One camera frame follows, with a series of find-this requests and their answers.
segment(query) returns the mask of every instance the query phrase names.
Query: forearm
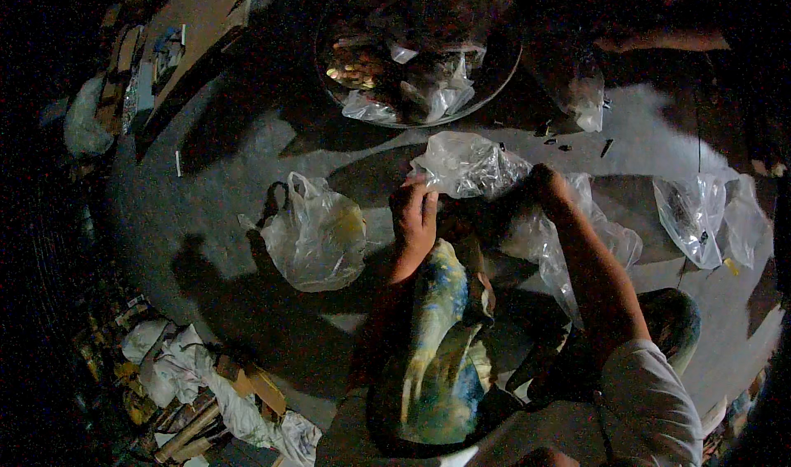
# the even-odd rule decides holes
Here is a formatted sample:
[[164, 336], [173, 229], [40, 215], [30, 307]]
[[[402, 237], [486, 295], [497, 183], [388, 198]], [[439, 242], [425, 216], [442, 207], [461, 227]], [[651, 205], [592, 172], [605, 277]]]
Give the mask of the forearm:
[[558, 229], [574, 296], [601, 367], [629, 340], [650, 340], [646, 320], [626, 269], [599, 240], [590, 222], [570, 203], [545, 208]]
[[365, 324], [354, 337], [347, 389], [367, 386], [381, 374], [394, 348], [403, 344], [409, 328], [411, 304], [409, 294], [414, 289], [412, 264], [396, 252], [383, 270], [383, 281], [373, 297], [371, 311]]
[[640, 34], [632, 49], [666, 48], [706, 52], [728, 50], [730, 46], [717, 28], [673, 28], [651, 30]]

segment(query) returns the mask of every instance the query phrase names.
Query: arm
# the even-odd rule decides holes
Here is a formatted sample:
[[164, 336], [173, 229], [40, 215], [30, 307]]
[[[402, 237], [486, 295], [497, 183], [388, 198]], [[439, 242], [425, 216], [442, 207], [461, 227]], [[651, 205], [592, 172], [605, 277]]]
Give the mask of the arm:
[[436, 192], [424, 184], [405, 183], [390, 196], [395, 250], [386, 268], [384, 284], [355, 337], [348, 390], [369, 385], [382, 372], [392, 350], [407, 342], [412, 311], [409, 295], [414, 274], [437, 238]]
[[540, 205], [558, 229], [571, 287], [601, 368], [621, 344], [651, 340], [638, 296], [627, 270], [571, 201], [566, 180], [543, 164], [533, 168], [531, 179]]
[[731, 47], [717, 28], [664, 28], [623, 38], [599, 38], [596, 44], [608, 52], [627, 52], [629, 50], [667, 48], [706, 52], [708, 50], [728, 50]]

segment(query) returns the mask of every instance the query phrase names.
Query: gray floor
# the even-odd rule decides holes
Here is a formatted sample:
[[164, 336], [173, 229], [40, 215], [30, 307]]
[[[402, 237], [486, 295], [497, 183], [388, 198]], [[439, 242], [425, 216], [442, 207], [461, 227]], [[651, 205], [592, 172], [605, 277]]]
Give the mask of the gray floor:
[[[284, 98], [287, 85], [271, 91], [269, 79], [251, 77], [256, 72], [250, 64], [230, 68], [193, 97], [140, 163], [133, 139], [121, 138], [109, 190], [115, 230], [137, 282], [163, 313], [178, 323], [193, 322], [208, 340], [252, 353], [277, 376], [290, 407], [326, 430], [342, 395], [353, 330], [368, 310], [376, 277], [366, 269], [339, 292], [298, 293], [236, 216], [260, 218], [267, 188], [292, 170], [327, 177], [363, 210], [370, 268], [392, 240], [387, 196], [408, 170], [407, 161], [433, 133], [475, 131], [530, 162], [594, 176], [599, 206], [645, 244], [631, 274], [638, 291], [680, 287], [698, 301], [702, 336], [683, 381], [702, 415], [723, 395], [735, 397], [763, 367], [781, 313], [771, 309], [778, 299], [771, 274], [763, 273], [770, 235], [758, 248], [756, 270], [735, 276], [726, 267], [703, 271], [687, 263], [683, 272], [683, 255], [658, 221], [649, 176], [677, 178], [698, 167], [746, 170], [744, 149], [733, 139], [739, 132], [736, 107], [729, 92], [700, 83], [701, 60], [671, 52], [608, 58], [603, 67], [613, 105], [604, 131], [557, 136], [558, 145], [572, 145], [570, 152], [532, 135], [536, 122], [555, 111], [523, 68], [480, 112], [443, 128], [403, 133], [344, 119], [319, 101], [320, 91], [298, 95], [302, 89], [295, 89]], [[615, 143], [601, 159], [609, 138]], [[176, 150], [183, 177], [176, 176]], [[519, 263], [497, 264], [495, 287], [512, 283], [514, 268]], [[520, 283], [543, 288], [538, 275]]]

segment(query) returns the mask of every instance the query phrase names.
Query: shoulder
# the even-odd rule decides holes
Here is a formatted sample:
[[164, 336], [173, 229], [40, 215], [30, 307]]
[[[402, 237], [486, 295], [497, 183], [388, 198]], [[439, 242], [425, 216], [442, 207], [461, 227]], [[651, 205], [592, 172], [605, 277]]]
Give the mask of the shoulder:
[[602, 393], [610, 419], [623, 426], [621, 443], [639, 443], [668, 462], [700, 465], [697, 410], [654, 343], [633, 340], [616, 349], [602, 370]]

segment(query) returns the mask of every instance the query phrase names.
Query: round tray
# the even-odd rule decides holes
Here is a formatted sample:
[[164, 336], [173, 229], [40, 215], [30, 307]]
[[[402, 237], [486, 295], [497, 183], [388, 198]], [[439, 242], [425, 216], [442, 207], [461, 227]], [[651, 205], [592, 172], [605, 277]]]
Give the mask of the round tray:
[[[322, 63], [319, 53], [328, 42], [326, 39], [327, 26], [330, 26], [336, 20], [347, 19], [348, 9], [350, 8], [347, 2], [332, 0], [327, 10], [324, 11], [319, 27], [316, 30], [316, 36], [313, 38], [313, 63], [316, 67], [316, 74], [319, 77], [319, 81], [321, 81], [323, 89], [341, 109], [351, 90], [341, 86], [327, 76], [327, 67]], [[475, 112], [497, 96], [517, 71], [521, 56], [522, 44], [519, 42], [515, 30], [509, 26], [495, 27], [487, 37], [487, 54], [486, 57], [483, 57], [483, 66], [470, 75], [470, 78], [475, 81], [473, 85], [475, 96], [455, 114], [443, 116], [430, 124], [415, 122], [362, 122], [390, 128], [432, 127], [453, 122]]]

